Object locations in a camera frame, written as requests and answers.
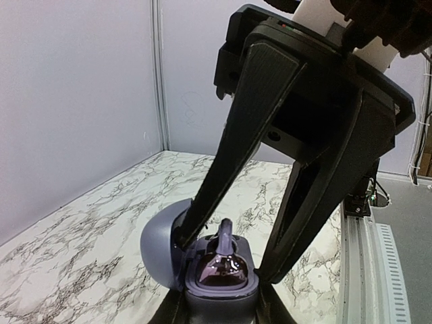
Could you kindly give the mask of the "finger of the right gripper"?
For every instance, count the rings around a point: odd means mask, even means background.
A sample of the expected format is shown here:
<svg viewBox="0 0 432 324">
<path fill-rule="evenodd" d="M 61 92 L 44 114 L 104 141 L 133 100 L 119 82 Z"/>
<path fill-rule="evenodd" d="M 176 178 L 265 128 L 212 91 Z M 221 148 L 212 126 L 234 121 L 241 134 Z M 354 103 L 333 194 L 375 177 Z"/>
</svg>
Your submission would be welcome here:
<svg viewBox="0 0 432 324">
<path fill-rule="evenodd" d="M 276 284 L 319 233 L 333 210 L 373 164 L 394 147 L 395 115 L 365 91 L 350 117 L 313 161 L 295 162 L 257 274 Z"/>
</svg>

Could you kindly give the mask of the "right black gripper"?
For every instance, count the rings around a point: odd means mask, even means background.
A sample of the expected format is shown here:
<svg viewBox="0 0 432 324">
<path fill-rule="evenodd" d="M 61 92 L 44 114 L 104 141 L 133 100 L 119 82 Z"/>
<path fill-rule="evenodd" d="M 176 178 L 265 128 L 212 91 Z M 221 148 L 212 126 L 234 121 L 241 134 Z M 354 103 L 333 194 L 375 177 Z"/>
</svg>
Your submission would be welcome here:
<svg viewBox="0 0 432 324">
<path fill-rule="evenodd" d="M 215 71 L 217 96 L 233 96 L 217 154 L 175 243 L 200 233 L 254 150 L 267 144 L 301 162 L 315 160 L 365 91 L 391 108 L 395 138 L 415 120 L 412 97 L 379 70 L 324 36 L 254 5 L 234 12 Z"/>
</svg>

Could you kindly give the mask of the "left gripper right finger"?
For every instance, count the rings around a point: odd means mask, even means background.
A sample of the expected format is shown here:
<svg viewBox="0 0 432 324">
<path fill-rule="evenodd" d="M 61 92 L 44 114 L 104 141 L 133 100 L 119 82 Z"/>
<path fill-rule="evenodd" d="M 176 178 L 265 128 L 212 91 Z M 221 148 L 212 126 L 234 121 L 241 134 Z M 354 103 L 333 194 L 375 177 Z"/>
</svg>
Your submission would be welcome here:
<svg viewBox="0 0 432 324">
<path fill-rule="evenodd" d="M 297 324 L 273 287 L 282 280 L 282 276 L 267 280 L 260 269 L 255 269 L 254 272 L 259 277 L 255 323 Z"/>
</svg>

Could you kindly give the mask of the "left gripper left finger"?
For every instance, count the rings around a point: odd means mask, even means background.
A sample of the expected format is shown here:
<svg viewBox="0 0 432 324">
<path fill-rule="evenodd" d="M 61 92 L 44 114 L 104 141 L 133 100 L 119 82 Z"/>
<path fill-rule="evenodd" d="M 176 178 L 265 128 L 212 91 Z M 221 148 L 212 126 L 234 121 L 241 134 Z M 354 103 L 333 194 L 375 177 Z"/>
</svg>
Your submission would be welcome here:
<svg viewBox="0 0 432 324">
<path fill-rule="evenodd" d="M 187 324 L 189 311 L 183 292 L 168 291 L 148 324 Z"/>
</svg>

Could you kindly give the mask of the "blue earbud charging case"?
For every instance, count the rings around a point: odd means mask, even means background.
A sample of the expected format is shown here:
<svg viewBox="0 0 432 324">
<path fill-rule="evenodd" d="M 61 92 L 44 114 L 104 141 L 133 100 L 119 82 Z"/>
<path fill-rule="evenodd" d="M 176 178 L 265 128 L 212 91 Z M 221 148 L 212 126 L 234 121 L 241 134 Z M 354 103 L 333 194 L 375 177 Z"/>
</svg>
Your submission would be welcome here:
<svg viewBox="0 0 432 324">
<path fill-rule="evenodd" d="M 173 234 L 191 204 L 188 198 L 165 207 L 142 230 L 144 266 L 169 290 L 150 323 L 253 323 L 259 279 L 247 239 L 223 219 L 216 234 L 182 250 Z"/>
</svg>

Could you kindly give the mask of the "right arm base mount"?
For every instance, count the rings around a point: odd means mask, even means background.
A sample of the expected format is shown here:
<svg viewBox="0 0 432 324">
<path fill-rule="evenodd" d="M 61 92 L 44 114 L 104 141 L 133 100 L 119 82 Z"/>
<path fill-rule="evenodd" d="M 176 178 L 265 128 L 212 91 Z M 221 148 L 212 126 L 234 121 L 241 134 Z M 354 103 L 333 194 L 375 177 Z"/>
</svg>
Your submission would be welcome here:
<svg viewBox="0 0 432 324">
<path fill-rule="evenodd" d="M 390 204 L 389 194 L 377 180 L 379 162 L 379 159 L 374 162 L 343 200 L 345 216 L 370 217 L 371 207 L 385 208 Z"/>
</svg>

